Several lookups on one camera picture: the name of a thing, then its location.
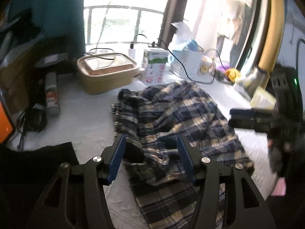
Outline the plaid blue beige pants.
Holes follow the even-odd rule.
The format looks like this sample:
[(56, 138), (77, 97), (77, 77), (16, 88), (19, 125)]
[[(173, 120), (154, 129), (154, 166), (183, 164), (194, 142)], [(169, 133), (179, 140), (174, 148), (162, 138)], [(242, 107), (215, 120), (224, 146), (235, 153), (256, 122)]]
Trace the plaid blue beige pants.
[(177, 149), (183, 135), (217, 163), (254, 162), (212, 97), (193, 82), (122, 89), (112, 105), (116, 134), (126, 137), (124, 166), (136, 203), (150, 228), (188, 228), (198, 188), (187, 179)]

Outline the yellow green plastic package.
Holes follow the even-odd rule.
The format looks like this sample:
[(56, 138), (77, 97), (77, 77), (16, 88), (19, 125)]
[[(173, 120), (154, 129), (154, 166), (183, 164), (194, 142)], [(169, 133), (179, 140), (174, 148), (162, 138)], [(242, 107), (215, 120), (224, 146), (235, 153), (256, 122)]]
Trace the yellow green plastic package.
[(268, 74), (256, 69), (248, 76), (238, 77), (233, 88), (250, 102), (252, 108), (273, 110), (276, 98), (266, 90), (268, 81)]

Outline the yellow snack bag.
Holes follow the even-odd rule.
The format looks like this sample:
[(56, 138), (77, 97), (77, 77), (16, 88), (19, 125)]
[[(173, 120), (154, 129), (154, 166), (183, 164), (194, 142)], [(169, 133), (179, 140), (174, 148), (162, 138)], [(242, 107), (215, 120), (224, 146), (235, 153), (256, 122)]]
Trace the yellow snack bag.
[(236, 68), (229, 68), (225, 71), (226, 76), (231, 82), (235, 82), (235, 80), (241, 77), (241, 73)]

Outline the purple cloth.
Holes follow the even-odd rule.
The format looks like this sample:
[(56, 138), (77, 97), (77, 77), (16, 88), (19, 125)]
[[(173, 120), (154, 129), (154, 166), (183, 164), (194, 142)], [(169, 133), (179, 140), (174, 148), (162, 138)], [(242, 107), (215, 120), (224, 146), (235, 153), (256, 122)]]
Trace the purple cloth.
[(230, 66), (224, 66), (223, 67), (222, 65), (216, 67), (216, 69), (221, 71), (221, 72), (226, 72), (226, 70), (228, 70), (230, 68), (231, 68)]

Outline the white yellow cartoon mug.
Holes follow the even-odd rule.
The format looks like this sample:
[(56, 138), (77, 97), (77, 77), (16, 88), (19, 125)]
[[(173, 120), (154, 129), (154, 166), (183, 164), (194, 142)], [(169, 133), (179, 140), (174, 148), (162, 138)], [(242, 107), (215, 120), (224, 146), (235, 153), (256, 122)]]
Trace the white yellow cartoon mug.
[(214, 75), (216, 69), (216, 63), (214, 61), (214, 58), (203, 56), (201, 59), (200, 66), (198, 68), (199, 74), (210, 74), (211, 76)]

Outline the white slatted storage basket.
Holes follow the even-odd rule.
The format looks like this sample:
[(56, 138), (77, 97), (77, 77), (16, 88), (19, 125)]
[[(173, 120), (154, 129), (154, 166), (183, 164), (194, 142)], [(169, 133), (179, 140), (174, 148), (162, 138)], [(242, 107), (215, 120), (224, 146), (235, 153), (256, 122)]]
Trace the white slatted storage basket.
[(204, 56), (202, 52), (193, 52), (190, 50), (172, 51), (170, 56), (171, 67), (170, 72), (180, 78), (195, 77)]

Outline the spray can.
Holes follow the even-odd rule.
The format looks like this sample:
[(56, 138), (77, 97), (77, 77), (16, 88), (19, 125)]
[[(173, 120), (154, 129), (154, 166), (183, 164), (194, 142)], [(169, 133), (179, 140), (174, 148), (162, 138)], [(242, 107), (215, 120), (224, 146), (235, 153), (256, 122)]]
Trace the spray can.
[(58, 89), (57, 89), (57, 74), (49, 72), (46, 75), (46, 108), (49, 115), (55, 116), (60, 113)]

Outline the white plastic bag in basket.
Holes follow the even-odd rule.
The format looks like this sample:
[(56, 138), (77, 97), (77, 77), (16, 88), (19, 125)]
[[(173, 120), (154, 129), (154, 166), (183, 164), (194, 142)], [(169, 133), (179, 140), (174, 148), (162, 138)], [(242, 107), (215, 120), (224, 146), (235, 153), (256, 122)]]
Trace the white plastic bag in basket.
[(170, 50), (183, 51), (190, 50), (193, 52), (200, 51), (197, 42), (192, 38), (190, 28), (184, 22), (173, 22), (171, 25), (176, 29), (172, 41), (169, 44)]

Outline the white green tissue box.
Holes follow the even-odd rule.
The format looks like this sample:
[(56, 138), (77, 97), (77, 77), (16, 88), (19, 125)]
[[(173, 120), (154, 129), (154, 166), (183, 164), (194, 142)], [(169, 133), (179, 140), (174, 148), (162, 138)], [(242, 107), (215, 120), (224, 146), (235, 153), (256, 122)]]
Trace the white green tissue box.
[(145, 85), (160, 84), (168, 62), (168, 51), (162, 48), (147, 48), (144, 50), (141, 81)]

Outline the tan lidded food container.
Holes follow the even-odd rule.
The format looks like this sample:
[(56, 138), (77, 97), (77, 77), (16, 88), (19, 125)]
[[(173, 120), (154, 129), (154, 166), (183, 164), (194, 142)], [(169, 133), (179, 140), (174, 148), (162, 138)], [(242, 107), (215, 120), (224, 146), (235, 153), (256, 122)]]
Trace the tan lidded food container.
[(86, 55), (76, 64), (83, 89), (90, 95), (130, 84), (141, 67), (133, 58), (115, 52)]

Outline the balcony railing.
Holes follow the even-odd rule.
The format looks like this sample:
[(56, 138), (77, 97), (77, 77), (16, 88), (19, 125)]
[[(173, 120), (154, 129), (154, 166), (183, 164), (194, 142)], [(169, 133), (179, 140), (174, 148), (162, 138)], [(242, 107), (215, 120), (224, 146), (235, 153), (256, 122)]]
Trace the balcony railing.
[(83, 10), (85, 44), (144, 44), (159, 37), (164, 13), (123, 5), (87, 6)]

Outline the teal curtain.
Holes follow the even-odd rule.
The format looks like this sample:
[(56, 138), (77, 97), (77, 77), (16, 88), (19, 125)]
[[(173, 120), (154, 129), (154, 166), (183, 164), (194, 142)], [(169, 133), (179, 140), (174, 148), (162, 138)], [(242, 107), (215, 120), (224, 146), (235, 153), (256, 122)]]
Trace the teal curtain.
[(44, 38), (66, 37), (69, 56), (78, 59), (85, 52), (83, 7), (84, 0), (12, 0), (9, 18), (30, 9)]

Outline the dark window post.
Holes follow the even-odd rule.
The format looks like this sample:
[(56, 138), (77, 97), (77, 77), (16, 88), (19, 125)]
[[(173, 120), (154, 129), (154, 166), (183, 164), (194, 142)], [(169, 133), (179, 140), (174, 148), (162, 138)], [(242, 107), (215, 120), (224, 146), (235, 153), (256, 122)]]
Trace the dark window post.
[(163, 15), (157, 46), (165, 49), (172, 41), (173, 35), (176, 31), (172, 23), (179, 22), (184, 19), (186, 5), (187, 0), (168, 0)]

